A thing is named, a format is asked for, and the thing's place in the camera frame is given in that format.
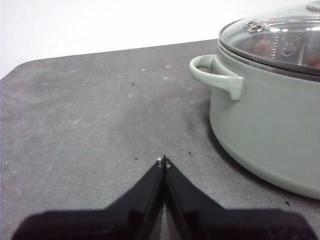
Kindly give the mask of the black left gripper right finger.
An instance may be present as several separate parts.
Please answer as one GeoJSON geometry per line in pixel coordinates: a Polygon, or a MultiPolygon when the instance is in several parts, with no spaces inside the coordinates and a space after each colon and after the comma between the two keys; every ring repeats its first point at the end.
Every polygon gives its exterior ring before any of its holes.
{"type": "Polygon", "coordinates": [[[163,158],[170,236],[179,240],[310,240],[312,228],[298,213],[276,208],[226,209],[163,158]]]}

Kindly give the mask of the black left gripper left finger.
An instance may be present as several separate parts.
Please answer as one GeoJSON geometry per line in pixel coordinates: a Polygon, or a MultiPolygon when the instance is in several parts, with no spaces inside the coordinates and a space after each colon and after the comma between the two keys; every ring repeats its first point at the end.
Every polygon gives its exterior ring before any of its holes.
{"type": "Polygon", "coordinates": [[[55,210],[28,216],[14,240],[149,240],[160,235],[165,158],[103,209],[55,210]]]}

